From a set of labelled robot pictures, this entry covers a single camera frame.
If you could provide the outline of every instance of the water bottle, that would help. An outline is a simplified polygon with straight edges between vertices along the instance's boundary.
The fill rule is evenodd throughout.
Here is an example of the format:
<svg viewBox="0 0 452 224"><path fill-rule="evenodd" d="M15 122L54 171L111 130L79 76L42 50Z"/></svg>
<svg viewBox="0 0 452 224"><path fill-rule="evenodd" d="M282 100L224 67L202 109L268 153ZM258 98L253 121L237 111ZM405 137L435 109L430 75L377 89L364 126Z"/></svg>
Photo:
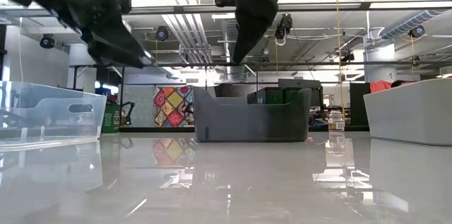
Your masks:
<svg viewBox="0 0 452 224"><path fill-rule="evenodd" d="M342 112L331 111L328 116L328 132L344 132L345 131L345 121Z"/></svg>

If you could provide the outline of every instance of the green trash bin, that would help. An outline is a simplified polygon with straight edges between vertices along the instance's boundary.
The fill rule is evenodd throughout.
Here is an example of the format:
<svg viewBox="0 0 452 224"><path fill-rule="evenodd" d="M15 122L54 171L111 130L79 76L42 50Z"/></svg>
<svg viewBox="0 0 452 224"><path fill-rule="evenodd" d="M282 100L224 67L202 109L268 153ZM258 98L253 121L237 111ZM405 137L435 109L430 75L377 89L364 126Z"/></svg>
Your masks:
<svg viewBox="0 0 452 224"><path fill-rule="evenodd" d="M257 92L258 104L284 104L284 91L282 88L267 87Z"/></svg>
<svg viewBox="0 0 452 224"><path fill-rule="evenodd" d="M284 89L284 104L292 102L298 95L302 88L285 88Z"/></svg>
<svg viewBox="0 0 452 224"><path fill-rule="evenodd" d="M118 104L109 104L105 107L102 133L111 134L119 132L120 108Z"/></svg>

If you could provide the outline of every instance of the transparent storage container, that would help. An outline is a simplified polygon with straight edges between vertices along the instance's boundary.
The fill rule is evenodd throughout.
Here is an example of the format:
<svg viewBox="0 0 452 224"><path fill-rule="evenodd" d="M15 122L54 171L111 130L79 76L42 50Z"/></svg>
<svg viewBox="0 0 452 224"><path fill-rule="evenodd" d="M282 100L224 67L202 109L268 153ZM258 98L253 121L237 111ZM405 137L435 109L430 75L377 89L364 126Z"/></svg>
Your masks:
<svg viewBox="0 0 452 224"><path fill-rule="evenodd" d="M331 111L328 116L328 131L329 132L344 132L345 121L342 112Z"/></svg>
<svg viewBox="0 0 452 224"><path fill-rule="evenodd" d="M0 81L0 142L98 138L106 101L76 90Z"/></svg>

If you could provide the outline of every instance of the reflective floor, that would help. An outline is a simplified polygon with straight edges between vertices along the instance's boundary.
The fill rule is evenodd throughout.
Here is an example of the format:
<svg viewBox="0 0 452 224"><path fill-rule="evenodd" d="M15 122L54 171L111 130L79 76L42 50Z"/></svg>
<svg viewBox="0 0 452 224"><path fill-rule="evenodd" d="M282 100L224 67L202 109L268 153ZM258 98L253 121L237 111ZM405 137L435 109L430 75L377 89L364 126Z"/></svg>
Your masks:
<svg viewBox="0 0 452 224"><path fill-rule="evenodd" d="M452 148L310 136L121 134L0 153L0 223L452 223Z"/></svg>

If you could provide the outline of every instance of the dark gray container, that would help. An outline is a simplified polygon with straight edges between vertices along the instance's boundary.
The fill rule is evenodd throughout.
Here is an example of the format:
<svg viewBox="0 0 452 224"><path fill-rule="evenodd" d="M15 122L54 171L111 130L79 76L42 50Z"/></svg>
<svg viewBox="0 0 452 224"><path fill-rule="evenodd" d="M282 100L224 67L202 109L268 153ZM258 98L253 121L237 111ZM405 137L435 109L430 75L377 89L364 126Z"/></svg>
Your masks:
<svg viewBox="0 0 452 224"><path fill-rule="evenodd" d="M198 142L298 142L307 139L311 90L301 90L290 103L248 105L246 97L212 98L194 88Z"/></svg>

